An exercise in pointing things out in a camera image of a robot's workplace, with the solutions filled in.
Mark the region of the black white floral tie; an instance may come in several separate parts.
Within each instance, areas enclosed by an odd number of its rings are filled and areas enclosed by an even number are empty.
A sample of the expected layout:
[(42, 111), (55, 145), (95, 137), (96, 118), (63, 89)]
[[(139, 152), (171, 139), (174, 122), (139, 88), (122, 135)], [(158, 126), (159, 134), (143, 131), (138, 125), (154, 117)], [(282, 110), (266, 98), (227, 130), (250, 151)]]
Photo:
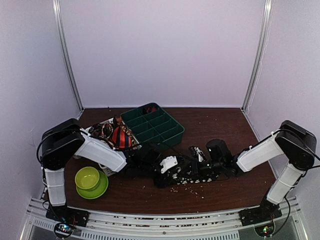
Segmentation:
[(220, 176), (219, 173), (210, 173), (207, 175), (189, 173), (175, 173), (169, 179), (171, 185), (199, 184), (215, 181)]

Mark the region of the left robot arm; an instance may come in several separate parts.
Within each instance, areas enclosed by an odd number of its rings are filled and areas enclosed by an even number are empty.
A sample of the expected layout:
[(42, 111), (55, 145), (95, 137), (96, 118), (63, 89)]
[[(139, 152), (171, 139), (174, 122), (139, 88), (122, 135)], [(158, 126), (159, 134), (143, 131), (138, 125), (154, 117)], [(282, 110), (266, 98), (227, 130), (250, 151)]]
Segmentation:
[(61, 222), (72, 218), (65, 192), (65, 168), (71, 158), (85, 158), (107, 167), (113, 173), (165, 176), (178, 165), (177, 157), (162, 157), (160, 142), (136, 142), (121, 119), (105, 121), (84, 129), (70, 118), (47, 130), (36, 150), (49, 209)]

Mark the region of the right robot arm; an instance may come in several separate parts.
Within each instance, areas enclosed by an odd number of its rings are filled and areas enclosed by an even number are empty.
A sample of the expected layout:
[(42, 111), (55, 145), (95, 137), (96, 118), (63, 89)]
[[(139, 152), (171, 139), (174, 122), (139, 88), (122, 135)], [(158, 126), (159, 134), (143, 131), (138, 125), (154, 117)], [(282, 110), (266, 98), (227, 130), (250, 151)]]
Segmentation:
[(270, 160), (287, 159), (280, 175), (256, 208), (256, 216), (261, 221), (268, 220), (279, 209), (280, 202), (303, 175), (315, 168), (315, 160), (319, 159), (316, 136), (290, 120), (283, 121), (269, 136), (235, 155), (222, 139), (212, 139), (205, 147), (209, 156), (195, 146), (190, 147), (194, 158), (187, 178), (190, 183), (211, 182), (222, 173), (237, 177)]

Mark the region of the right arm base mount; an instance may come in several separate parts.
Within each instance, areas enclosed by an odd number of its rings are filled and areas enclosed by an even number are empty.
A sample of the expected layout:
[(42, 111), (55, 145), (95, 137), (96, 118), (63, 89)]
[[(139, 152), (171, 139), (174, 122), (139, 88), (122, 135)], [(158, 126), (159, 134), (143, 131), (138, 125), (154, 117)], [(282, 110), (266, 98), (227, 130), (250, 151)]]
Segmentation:
[(238, 214), (242, 226), (256, 225), (282, 216), (282, 212), (279, 209), (263, 208), (260, 206), (243, 209)]

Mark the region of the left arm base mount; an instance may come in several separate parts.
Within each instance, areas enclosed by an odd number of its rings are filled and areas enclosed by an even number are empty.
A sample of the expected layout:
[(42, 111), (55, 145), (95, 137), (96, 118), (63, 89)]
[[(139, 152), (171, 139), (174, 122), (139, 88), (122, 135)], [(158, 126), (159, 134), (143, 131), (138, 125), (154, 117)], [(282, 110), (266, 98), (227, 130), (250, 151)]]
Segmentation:
[(57, 222), (68, 223), (76, 227), (86, 227), (90, 213), (85, 210), (74, 208), (53, 207), (49, 209), (45, 217)]

